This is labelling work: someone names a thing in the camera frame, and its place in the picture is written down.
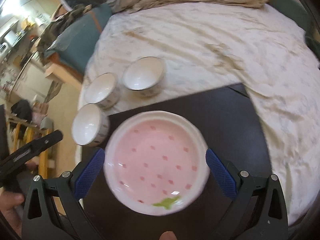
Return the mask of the person's left hand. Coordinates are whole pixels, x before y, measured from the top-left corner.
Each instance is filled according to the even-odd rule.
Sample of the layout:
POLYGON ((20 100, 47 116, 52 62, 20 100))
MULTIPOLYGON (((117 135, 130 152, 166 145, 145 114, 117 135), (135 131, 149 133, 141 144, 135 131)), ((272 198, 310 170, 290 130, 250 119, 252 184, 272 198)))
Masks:
POLYGON ((21 237, 22 220, 16 211, 16 207, 24 202, 24 196, 21 193, 3 191, 1 193, 1 213, 13 228, 13 230, 21 237))

